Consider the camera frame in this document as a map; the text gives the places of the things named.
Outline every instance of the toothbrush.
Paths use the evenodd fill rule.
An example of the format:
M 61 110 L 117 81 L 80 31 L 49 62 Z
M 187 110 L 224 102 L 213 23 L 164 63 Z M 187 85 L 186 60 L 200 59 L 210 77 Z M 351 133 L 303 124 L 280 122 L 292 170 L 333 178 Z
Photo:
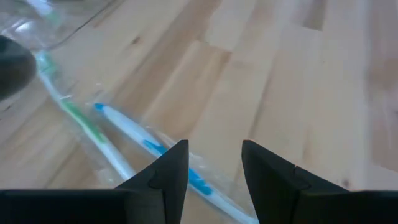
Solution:
M 112 122 L 122 132 L 126 133 L 132 140 L 137 142 L 143 149 L 151 153 L 156 158 L 166 152 L 167 149 L 161 145 L 155 137 L 127 116 L 102 103 L 95 103 L 94 107 L 97 111 L 100 111 L 106 119 Z M 208 185 L 206 181 L 191 168 L 188 170 L 188 182 L 194 191 L 238 222 L 259 223 L 257 219 L 243 213 L 229 200 L 226 200 L 226 196 Z
M 131 168 L 127 160 L 125 160 L 111 141 L 78 109 L 69 97 L 63 96 L 54 87 L 51 77 L 55 75 L 57 68 L 50 56 L 45 52 L 39 52 L 35 57 L 38 66 L 38 76 L 61 110 L 66 112 L 66 114 L 79 124 L 88 138 L 100 149 L 109 163 L 124 180 L 128 180 L 134 176 L 136 172 Z

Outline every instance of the blue toothbrush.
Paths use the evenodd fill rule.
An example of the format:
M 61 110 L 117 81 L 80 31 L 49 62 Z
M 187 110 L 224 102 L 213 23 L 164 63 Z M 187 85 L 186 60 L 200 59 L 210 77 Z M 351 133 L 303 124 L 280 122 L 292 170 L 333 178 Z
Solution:
M 94 107 L 96 110 L 100 111 L 106 119 L 156 158 L 166 152 L 167 149 L 161 145 L 158 140 L 127 116 L 102 103 L 96 103 Z M 259 223 L 257 219 L 242 212 L 236 205 L 232 204 L 230 200 L 226 200 L 227 196 L 222 195 L 221 192 L 207 184 L 206 181 L 191 168 L 188 170 L 188 182 L 194 191 L 238 222 Z

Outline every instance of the wood plank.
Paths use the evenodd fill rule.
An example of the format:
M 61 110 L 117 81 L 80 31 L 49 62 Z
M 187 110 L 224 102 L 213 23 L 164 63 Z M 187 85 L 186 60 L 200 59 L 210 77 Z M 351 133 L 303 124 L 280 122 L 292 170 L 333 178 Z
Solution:
M 73 150 L 65 164 L 50 179 L 49 189 L 92 189 L 99 182 L 93 166 L 87 166 L 89 159 L 79 147 Z
M 265 13 L 271 10 L 269 6 L 277 11 L 271 18 Z M 229 178 L 236 175 L 241 143 L 249 135 L 290 11 L 288 1 L 257 2 L 244 35 L 190 136 L 190 150 Z
M 113 103 L 123 105 L 140 120 L 171 76 L 190 43 L 205 29 L 206 20 L 219 1 L 190 1 L 154 47 L 149 57 L 117 89 Z
M 145 112 L 142 123 L 173 139 L 188 138 L 228 59 L 229 52 L 203 42 L 192 42 Z
M 397 77 L 398 21 L 396 1 L 371 2 L 369 99 L 372 118 L 372 162 L 398 172 Z
M 0 112 L 0 144 L 15 133 L 46 98 L 47 93 L 36 78 L 8 102 L 2 102 L 2 105 L 7 105 Z
M 256 0 L 223 0 L 210 17 L 205 42 L 232 51 L 239 42 Z
M 303 166 L 348 189 L 366 183 L 366 1 L 328 1 Z
M 283 31 L 251 139 L 293 163 L 303 157 L 314 94 L 320 33 L 299 26 Z
M 1 144 L 1 188 L 42 188 L 55 174 L 76 146 L 61 113 L 48 99 Z

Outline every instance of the wooden floor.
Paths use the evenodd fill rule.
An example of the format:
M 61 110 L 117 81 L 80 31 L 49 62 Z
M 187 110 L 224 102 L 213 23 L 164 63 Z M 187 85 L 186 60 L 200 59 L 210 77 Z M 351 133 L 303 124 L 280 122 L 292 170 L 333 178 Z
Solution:
M 350 190 L 398 189 L 397 24 L 396 0 L 125 0 L 52 54 L 88 113 L 102 101 L 189 139 L 232 196 L 245 191 L 243 139 Z M 0 119 L 0 187 L 120 181 L 38 80 Z M 148 165 L 95 121 L 135 169 Z M 183 222 L 224 218 L 189 192 Z

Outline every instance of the plastic packaging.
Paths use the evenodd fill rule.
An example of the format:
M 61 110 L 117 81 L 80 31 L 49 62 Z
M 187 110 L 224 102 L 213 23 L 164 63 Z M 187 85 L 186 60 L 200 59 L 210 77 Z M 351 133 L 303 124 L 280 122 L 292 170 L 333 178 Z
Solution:
M 160 157 L 167 151 L 167 148 L 171 148 L 176 143 L 167 135 L 161 133 L 161 136 L 167 140 L 168 146 L 162 144 L 148 131 L 148 129 L 141 127 L 139 124 L 135 123 L 133 120 L 111 106 L 102 103 L 95 103 L 94 107 L 122 133 L 133 140 L 134 143 L 138 144 L 142 149 L 153 155 L 154 159 Z M 256 218 L 251 217 L 248 212 L 245 212 L 237 203 L 231 200 L 225 190 L 216 188 L 216 185 L 209 181 L 209 177 L 214 177 L 214 174 L 216 174 L 217 178 L 211 178 L 213 183 L 220 179 L 225 180 L 225 177 L 220 178 L 222 175 L 220 175 L 219 172 L 212 170 L 211 172 L 207 172 L 207 178 L 204 178 L 201 173 L 207 168 L 208 166 L 203 162 L 203 159 L 199 159 L 198 156 L 195 156 L 192 153 L 190 154 L 190 168 L 188 172 L 188 183 L 190 189 L 239 223 L 258 223 Z M 232 182 L 226 184 L 224 181 L 222 184 L 218 183 L 218 185 L 227 185 L 230 188 L 232 186 Z M 246 201 L 247 204 L 251 202 L 250 198 Z
M 114 177 L 104 176 L 112 173 L 106 168 L 108 164 L 120 175 L 122 180 L 128 180 L 134 176 L 136 171 L 129 165 L 124 156 L 115 148 L 100 128 L 84 115 L 73 102 L 71 96 L 65 94 L 66 85 L 62 83 L 60 71 L 50 55 L 46 52 L 38 52 L 35 57 L 38 66 L 38 76 L 53 101 L 79 126 L 80 131 L 77 132 L 79 136 L 86 136 L 102 153 L 103 157 L 98 156 L 98 150 L 87 151 L 88 155 L 96 161 L 95 164 L 98 166 L 96 170 L 100 171 L 98 172 L 100 179 L 114 180 Z
M 95 150 L 88 147 L 89 150 L 86 150 L 86 153 L 91 160 L 95 161 L 95 170 L 98 177 L 101 180 L 107 180 L 107 184 L 110 184 L 120 177 L 122 180 L 127 180 L 135 175 L 136 171 L 132 166 L 137 167 L 136 164 L 129 164 L 129 161 L 118 151 L 100 128 L 91 122 L 91 119 L 86 117 L 72 101 L 71 96 L 66 94 L 66 84 L 62 82 L 63 77 L 49 55 L 45 52 L 39 52 L 36 54 L 36 58 L 39 64 L 39 77 L 50 96 L 61 110 L 78 125 L 79 131 L 76 132 L 78 136 L 85 136 L 85 139 L 89 139 L 96 146 Z M 160 157 L 176 143 L 165 133 L 156 131 L 155 128 L 151 127 L 143 128 L 108 105 L 95 103 L 94 107 L 103 117 L 112 121 L 122 130 L 114 131 L 115 133 L 118 135 L 125 133 L 133 140 L 130 140 L 130 145 L 138 145 L 143 149 L 139 151 L 149 152 L 152 160 Z M 135 150 L 139 147 L 128 147 L 128 149 Z M 120 177 L 115 177 L 115 172 L 112 172 L 112 170 L 115 170 Z M 229 191 L 232 188 L 236 189 L 233 181 L 212 169 L 203 158 L 192 153 L 190 153 L 188 179 L 190 189 L 213 207 L 218 208 L 220 213 L 229 216 L 238 223 L 258 223 L 258 219 L 253 215 L 249 194 L 238 191 L 238 193 L 235 192 L 235 197 L 232 199 L 229 196 Z
M 51 49 L 117 0 L 2 0 L 0 34 L 31 50 Z

